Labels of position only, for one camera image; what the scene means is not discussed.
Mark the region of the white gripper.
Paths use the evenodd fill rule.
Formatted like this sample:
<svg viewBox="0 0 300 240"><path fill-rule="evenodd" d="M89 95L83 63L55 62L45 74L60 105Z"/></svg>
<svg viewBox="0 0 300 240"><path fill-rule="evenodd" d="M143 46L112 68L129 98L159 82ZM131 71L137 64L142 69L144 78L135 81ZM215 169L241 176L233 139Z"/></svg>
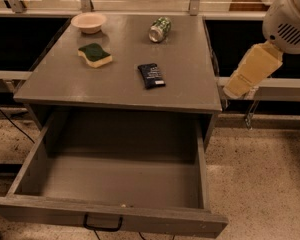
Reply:
<svg viewBox="0 0 300 240"><path fill-rule="evenodd" d="M275 0L266 12L262 31L268 41L245 53L223 87L230 98L240 98L279 69L283 52L300 54L300 0Z"/></svg>

